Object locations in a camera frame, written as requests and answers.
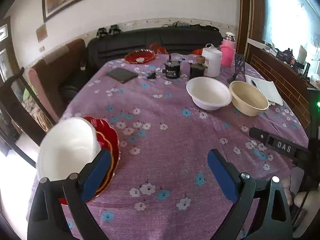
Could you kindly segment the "beige paper bowl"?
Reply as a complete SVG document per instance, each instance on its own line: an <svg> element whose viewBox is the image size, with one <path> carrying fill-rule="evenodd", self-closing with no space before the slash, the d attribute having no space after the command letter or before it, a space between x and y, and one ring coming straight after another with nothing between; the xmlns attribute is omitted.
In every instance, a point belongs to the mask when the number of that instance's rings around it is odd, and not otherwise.
<svg viewBox="0 0 320 240"><path fill-rule="evenodd" d="M269 102L262 92L246 82L231 82L229 91L233 106L244 115L257 116L269 108Z"/></svg>

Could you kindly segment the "white paper bowl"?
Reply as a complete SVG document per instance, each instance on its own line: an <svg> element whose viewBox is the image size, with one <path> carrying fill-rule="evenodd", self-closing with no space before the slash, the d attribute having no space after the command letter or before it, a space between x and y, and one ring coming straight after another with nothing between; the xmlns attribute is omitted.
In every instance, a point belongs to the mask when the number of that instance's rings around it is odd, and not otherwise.
<svg viewBox="0 0 320 240"><path fill-rule="evenodd" d="M186 90L195 105L205 111L215 111L232 101L228 87L210 77L195 77L186 84Z"/></svg>

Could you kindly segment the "white bowl on red plates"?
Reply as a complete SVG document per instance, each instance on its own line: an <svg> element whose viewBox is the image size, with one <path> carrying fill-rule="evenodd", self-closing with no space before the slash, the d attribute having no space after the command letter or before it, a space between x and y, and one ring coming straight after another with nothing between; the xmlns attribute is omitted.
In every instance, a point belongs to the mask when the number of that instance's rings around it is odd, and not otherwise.
<svg viewBox="0 0 320 240"><path fill-rule="evenodd" d="M44 137L36 162L37 177L64 180L93 161L101 147L95 128L83 118L56 124Z"/></svg>

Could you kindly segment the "wooden side cabinet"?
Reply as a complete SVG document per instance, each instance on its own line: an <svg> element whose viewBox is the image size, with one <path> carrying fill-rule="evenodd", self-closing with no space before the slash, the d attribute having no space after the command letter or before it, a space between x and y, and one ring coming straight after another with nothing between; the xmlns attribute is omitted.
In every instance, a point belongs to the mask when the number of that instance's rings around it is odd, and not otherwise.
<svg viewBox="0 0 320 240"><path fill-rule="evenodd" d="M247 45L247 62L267 81L273 81L280 96L296 115L303 128L310 128L308 91L311 85L288 65L251 44Z"/></svg>

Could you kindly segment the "black pen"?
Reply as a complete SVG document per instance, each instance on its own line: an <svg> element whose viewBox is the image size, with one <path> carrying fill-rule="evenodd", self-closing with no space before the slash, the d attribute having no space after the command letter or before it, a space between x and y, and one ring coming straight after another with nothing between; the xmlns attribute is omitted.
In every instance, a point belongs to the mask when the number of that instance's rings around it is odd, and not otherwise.
<svg viewBox="0 0 320 240"><path fill-rule="evenodd" d="M258 85L255 83L254 80L251 80L251 83L252 83L252 85L253 85L256 89L260 90L260 88L258 87Z"/></svg>

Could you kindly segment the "red scalloped plate stack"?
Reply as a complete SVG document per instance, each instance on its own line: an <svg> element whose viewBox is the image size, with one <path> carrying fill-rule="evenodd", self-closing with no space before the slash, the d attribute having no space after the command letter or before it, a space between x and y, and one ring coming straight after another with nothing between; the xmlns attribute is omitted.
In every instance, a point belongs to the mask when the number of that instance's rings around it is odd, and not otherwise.
<svg viewBox="0 0 320 240"><path fill-rule="evenodd" d="M99 148L91 161L71 174L77 175L77 186L82 201L89 203L110 185L120 162L120 149L118 134L106 120L91 116L84 119L93 126Z"/></svg>

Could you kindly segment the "dark wooden chair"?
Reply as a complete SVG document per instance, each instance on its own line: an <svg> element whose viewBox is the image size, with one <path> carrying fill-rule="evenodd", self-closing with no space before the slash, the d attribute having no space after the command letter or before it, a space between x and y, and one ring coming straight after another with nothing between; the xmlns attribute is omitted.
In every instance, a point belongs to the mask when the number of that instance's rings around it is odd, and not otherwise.
<svg viewBox="0 0 320 240"><path fill-rule="evenodd" d="M51 117L48 111L45 109L43 104L37 98L32 88L28 85L26 79L23 77L24 68L9 77L7 81L1 85L1 104L4 110L8 113L11 119L26 133L35 144L40 146L42 140L46 136L44 129L33 119L28 111L22 106L18 97L14 94L11 86L14 82L20 81L27 91L30 93L33 100L36 102L40 110L44 113L48 121L54 126L55 120Z"/></svg>

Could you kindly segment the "pink covered bottle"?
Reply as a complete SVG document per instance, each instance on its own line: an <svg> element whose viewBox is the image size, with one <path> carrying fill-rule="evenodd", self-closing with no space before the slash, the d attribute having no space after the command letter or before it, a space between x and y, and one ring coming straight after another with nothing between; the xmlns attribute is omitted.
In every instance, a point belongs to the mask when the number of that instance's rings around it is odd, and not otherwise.
<svg viewBox="0 0 320 240"><path fill-rule="evenodd" d="M231 32L226 32L223 38L220 50L222 53L221 64L226 67L231 67L233 65L235 56L236 40L235 35Z"/></svg>

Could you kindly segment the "white plastic container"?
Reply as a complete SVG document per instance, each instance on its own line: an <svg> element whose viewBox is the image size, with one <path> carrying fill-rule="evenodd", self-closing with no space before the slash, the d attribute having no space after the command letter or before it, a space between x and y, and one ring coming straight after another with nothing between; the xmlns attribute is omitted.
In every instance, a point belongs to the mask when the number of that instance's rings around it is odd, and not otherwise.
<svg viewBox="0 0 320 240"><path fill-rule="evenodd" d="M203 48L202 56L205 57L208 77L218 77L220 74L222 52L216 48Z"/></svg>

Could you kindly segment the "dark jar with cork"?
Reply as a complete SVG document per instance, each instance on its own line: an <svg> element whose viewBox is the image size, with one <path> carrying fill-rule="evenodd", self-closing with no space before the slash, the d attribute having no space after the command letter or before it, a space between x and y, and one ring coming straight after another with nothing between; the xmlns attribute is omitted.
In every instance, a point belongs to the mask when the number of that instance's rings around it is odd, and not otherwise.
<svg viewBox="0 0 320 240"><path fill-rule="evenodd" d="M189 79L193 79L195 77L204 76L207 67L205 66L206 58L204 56L197 55L195 63L189 63L190 71L189 71Z"/></svg>

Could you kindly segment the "purple floral tablecloth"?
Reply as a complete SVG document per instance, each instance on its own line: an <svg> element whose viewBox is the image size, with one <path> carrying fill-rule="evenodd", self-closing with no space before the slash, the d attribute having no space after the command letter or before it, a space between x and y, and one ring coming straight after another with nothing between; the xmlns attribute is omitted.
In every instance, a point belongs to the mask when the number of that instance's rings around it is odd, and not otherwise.
<svg viewBox="0 0 320 240"><path fill-rule="evenodd" d="M201 110L186 90L188 55L181 77L167 79L167 56L135 65L106 63L67 106L63 119L105 119L119 138L120 163L110 186L88 207L109 239L210 239L231 202L207 164L215 148L254 178L285 178L292 163L249 137L257 127L301 146L308 137L288 105L249 117L233 105ZM120 83L106 76L124 68L138 77ZM156 72L156 79L146 77Z"/></svg>

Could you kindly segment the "black round device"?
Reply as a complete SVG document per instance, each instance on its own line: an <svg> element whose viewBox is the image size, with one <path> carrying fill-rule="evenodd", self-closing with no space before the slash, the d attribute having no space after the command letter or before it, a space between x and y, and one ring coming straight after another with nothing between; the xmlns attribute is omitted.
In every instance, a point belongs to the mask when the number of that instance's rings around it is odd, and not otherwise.
<svg viewBox="0 0 320 240"><path fill-rule="evenodd" d="M173 60L172 55L169 54L169 59L164 63L162 73L168 79L178 79L180 77L182 60Z"/></svg>

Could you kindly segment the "black smartphone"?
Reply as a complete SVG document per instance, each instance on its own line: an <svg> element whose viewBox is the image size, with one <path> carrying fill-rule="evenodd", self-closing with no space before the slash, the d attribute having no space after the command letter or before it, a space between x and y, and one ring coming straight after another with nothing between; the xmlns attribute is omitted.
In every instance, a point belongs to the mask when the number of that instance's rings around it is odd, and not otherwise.
<svg viewBox="0 0 320 240"><path fill-rule="evenodd" d="M115 68L111 71L108 71L106 76L109 76L120 83L126 83L138 77L138 74L124 68Z"/></svg>

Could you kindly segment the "red plastic bag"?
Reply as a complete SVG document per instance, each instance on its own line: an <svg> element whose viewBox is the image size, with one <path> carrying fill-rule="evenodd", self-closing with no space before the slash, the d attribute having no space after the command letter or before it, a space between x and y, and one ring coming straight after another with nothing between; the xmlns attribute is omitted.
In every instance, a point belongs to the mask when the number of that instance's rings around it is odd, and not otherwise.
<svg viewBox="0 0 320 240"><path fill-rule="evenodd" d="M157 42L150 44L149 49L157 55L169 55L169 52L166 50L166 48Z"/></svg>

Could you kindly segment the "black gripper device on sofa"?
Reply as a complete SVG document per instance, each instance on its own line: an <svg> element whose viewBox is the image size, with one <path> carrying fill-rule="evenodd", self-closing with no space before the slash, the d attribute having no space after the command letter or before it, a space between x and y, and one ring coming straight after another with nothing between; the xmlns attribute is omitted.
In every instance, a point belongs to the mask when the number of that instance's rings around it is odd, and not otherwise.
<svg viewBox="0 0 320 240"><path fill-rule="evenodd" d="M108 35L108 32L106 30L106 28L102 27L102 28L99 28L98 31L97 31L97 34L96 34L96 37L98 39L104 37L104 36L107 36Z"/></svg>

